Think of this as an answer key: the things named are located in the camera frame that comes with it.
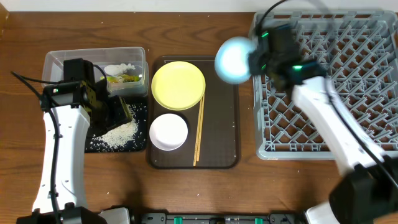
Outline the green snack wrapper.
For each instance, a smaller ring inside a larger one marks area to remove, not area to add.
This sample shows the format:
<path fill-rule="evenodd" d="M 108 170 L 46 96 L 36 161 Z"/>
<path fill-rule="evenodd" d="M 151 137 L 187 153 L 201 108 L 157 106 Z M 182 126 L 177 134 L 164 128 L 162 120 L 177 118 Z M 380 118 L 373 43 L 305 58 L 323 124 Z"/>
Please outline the green snack wrapper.
<path fill-rule="evenodd" d="M 117 75 L 117 76 L 107 76 L 106 79 L 109 83 L 132 83 L 139 82 L 142 78 L 142 75 Z"/>

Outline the white napkin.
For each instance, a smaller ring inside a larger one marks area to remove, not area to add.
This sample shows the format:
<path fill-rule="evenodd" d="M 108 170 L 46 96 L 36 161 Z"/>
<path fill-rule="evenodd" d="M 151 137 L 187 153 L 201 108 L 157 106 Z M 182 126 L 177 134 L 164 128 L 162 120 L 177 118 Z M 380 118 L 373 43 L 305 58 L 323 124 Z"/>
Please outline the white napkin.
<path fill-rule="evenodd" d="M 104 68 L 104 71 L 107 75 L 110 76 L 118 76 L 125 74 L 128 70 L 135 70 L 135 66 L 132 64 L 119 64 L 119 65 L 108 65 Z"/>

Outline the light blue bowl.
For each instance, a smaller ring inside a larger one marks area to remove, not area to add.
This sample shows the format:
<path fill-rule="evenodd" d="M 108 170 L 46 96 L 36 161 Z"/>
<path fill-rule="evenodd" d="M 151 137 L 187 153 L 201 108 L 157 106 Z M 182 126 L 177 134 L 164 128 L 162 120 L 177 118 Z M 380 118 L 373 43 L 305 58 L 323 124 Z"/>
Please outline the light blue bowl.
<path fill-rule="evenodd" d="M 215 71 L 224 82 L 237 85 L 251 77 L 249 54 L 256 45 L 245 37 L 233 37 L 225 41 L 215 57 Z"/>

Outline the pink bowl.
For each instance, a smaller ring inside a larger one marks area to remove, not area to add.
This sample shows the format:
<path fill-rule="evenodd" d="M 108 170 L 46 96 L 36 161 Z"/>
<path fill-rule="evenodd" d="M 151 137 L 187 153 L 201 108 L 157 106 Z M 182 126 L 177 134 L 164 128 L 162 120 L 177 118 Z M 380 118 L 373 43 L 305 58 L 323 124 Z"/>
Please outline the pink bowl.
<path fill-rule="evenodd" d="M 158 149 L 173 151 L 186 141 L 188 126 L 179 115 L 162 114 L 152 122 L 149 136 L 152 144 Z"/>

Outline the yellow plate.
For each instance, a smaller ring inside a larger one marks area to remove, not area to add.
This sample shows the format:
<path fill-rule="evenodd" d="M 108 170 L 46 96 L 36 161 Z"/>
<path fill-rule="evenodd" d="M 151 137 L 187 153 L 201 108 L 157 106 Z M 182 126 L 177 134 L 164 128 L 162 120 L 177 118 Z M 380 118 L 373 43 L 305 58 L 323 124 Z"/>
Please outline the yellow plate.
<path fill-rule="evenodd" d="M 203 97 L 206 81 L 192 63 L 174 61 L 161 66 L 152 79 L 152 95 L 168 110 L 182 111 L 195 106 Z"/>

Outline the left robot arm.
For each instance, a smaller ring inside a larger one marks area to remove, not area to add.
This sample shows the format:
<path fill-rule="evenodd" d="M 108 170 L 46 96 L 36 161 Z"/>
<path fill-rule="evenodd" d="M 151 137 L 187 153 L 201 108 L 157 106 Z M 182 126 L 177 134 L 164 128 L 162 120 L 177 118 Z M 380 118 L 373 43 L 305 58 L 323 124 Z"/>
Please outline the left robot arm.
<path fill-rule="evenodd" d="M 130 223 L 126 207 L 100 213 L 87 208 L 84 154 L 88 135 L 100 136 L 131 121 L 126 104 L 111 96 L 106 80 L 64 80 L 39 95 L 45 152 L 32 213 L 18 223 Z"/>

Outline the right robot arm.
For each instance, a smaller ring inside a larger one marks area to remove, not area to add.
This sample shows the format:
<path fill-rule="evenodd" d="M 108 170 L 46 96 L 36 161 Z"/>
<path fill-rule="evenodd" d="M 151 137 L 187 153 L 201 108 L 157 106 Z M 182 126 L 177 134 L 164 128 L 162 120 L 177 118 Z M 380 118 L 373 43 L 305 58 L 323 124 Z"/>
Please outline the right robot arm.
<path fill-rule="evenodd" d="M 307 223 L 373 223 L 397 211 L 397 159 L 364 132 L 316 60 L 255 50 L 248 64 L 286 91 L 335 157 L 342 180 L 326 202 L 306 210 Z"/>

